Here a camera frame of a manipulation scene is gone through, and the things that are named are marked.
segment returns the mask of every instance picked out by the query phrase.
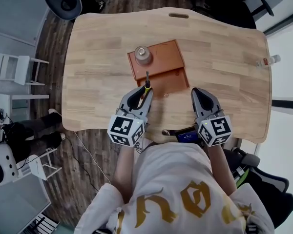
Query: leg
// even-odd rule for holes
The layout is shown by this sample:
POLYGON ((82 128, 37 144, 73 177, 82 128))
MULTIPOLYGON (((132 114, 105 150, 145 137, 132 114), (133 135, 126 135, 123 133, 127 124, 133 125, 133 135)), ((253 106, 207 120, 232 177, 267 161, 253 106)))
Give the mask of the leg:
POLYGON ((27 159, 31 155, 42 155, 48 148, 57 148, 62 141, 60 132, 44 135, 39 139, 25 141, 8 141, 16 163, 27 159))
POLYGON ((32 129, 35 133, 38 133, 46 128, 56 126, 61 122, 62 116, 60 114, 51 113, 39 119, 20 121, 20 124, 22 124, 25 128, 32 129))

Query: white stool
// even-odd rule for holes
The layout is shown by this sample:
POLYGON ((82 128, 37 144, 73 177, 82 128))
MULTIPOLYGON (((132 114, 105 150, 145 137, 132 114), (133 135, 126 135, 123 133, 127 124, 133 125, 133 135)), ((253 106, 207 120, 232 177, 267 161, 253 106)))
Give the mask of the white stool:
POLYGON ((3 81, 14 81, 20 85, 44 85, 44 83, 37 82, 38 71, 40 63, 49 63, 45 60, 40 60, 36 58, 31 58, 30 56, 12 56, 0 53, 0 80, 3 81), (8 67, 8 62, 10 58, 17 59, 16 71, 14 78, 6 78, 6 71, 8 67), (37 69, 35 74, 35 79, 31 80, 30 82, 26 82, 26 76, 29 68, 29 62, 37 62, 37 69))

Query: person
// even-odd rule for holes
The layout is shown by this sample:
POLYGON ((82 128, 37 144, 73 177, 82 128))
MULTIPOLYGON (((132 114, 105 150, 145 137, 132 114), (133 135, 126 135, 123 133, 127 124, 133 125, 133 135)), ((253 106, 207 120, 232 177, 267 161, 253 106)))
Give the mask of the person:
POLYGON ((274 233, 250 184, 237 189, 222 147, 207 152, 193 143, 151 144, 134 163, 134 148, 122 146, 114 179, 74 233, 274 233))
POLYGON ((19 163, 33 154, 42 155, 48 148, 57 148, 65 134, 58 131, 42 134, 61 122, 62 116, 55 109, 49 109, 49 115, 39 119, 0 125, 0 143, 9 145, 15 162, 19 163))

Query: black chair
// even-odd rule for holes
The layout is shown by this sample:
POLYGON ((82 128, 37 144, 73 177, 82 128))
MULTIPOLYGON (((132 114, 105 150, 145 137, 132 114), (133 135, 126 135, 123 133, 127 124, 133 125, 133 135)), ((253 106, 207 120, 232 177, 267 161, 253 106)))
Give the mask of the black chair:
POLYGON ((254 15, 267 10, 269 15, 274 16, 272 9, 265 0, 262 5, 250 12, 242 0, 205 0, 205 8, 196 5, 196 0, 191 0, 192 10, 204 11, 218 21, 242 28, 256 29, 254 15))
POLYGON ((293 211, 293 195, 287 193, 289 181, 258 169, 260 159, 239 148, 224 150, 229 168, 234 178, 240 178, 238 187, 249 183, 263 202, 274 228, 280 226, 293 211))

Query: gold print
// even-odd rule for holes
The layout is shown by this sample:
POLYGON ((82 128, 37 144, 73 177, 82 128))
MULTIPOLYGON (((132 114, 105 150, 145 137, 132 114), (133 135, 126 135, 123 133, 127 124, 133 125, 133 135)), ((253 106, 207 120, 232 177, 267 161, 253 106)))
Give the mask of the gold print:
POLYGON ((121 210, 121 212, 118 213, 118 228, 117 228, 116 234, 121 233, 124 217, 125 217, 125 212, 124 210, 121 210))
POLYGON ((146 210, 147 200, 151 200, 160 206, 162 212, 162 219, 164 221, 171 223, 177 217, 177 214, 170 210, 168 201, 163 197, 157 195, 151 195, 148 197, 145 197, 144 195, 139 196, 137 198, 137 224, 135 228, 138 228, 140 225, 142 225, 147 214, 150 213, 146 210))
POLYGON ((238 208, 240 209, 240 211, 242 211, 243 213, 247 214, 247 215, 254 215, 255 211, 252 211, 252 205, 239 205, 238 204, 238 208))
POLYGON ((241 221, 243 221, 242 224, 243 224, 243 226, 245 226, 246 223, 245 223, 245 219, 243 217, 243 214, 239 211, 238 216, 234 216, 233 213, 231 212, 231 209, 230 209, 230 205, 232 204, 231 200, 228 198, 227 195, 224 195, 223 199, 224 199, 225 205, 221 211, 221 216, 223 218, 224 223, 230 224, 230 223, 234 222, 235 220, 241 218, 241 221))
POLYGON ((188 212, 191 212, 192 214, 196 215, 197 217, 203 216, 203 214, 208 210, 210 207, 210 194, 209 194, 209 187, 206 183, 201 182, 200 184, 196 184, 195 182, 191 181, 190 184, 180 192, 182 202, 184 204, 185 209, 188 212), (194 202, 192 201, 188 189, 194 188, 197 189, 193 193, 194 202), (201 195, 203 196, 205 200, 205 208, 201 209, 198 204, 201 201, 201 195))

